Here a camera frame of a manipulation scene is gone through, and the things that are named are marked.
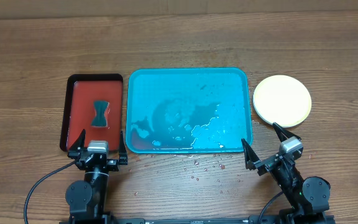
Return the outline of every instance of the black cable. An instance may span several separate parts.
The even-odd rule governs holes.
[[[262,211],[260,212],[259,219],[258,219],[258,224],[262,224],[262,216],[264,215],[266,209],[282,194],[283,194],[283,192],[280,192],[280,193],[276,194],[276,196],[274,196],[272,199],[270,199],[270,201],[267,202],[267,204],[265,205],[264,209],[262,209]]]
[[[23,212],[23,214],[24,214],[24,223],[25,223],[25,224],[29,224],[29,221],[27,220],[27,207],[29,206],[29,200],[30,200],[30,197],[31,197],[31,195],[32,195],[32,192],[35,190],[35,188],[36,188],[39,184],[41,184],[41,182],[44,181],[46,178],[50,177],[51,175],[56,174],[57,172],[62,171],[63,169],[66,169],[67,167],[70,167],[71,165],[75,164],[76,162],[77,162],[77,159],[74,160],[73,162],[71,162],[71,163],[69,163],[69,164],[67,164],[67,165],[65,165],[65,166],[63,166],[63,167],[61,167],[61,168],[59,168],[59,169],[57,169],[57,170],[55,170],[55,171],[53,171],[53,172],[47,174],[47,175],[45,175],[44,177],[42,177],[41,179],[39,179],[39,180],[34,184],[34,186],[32,186],[32,188],[31,188],[29,194],[27,195],[27,198],[25,199],[25,203],[24,203],[24,212]]]

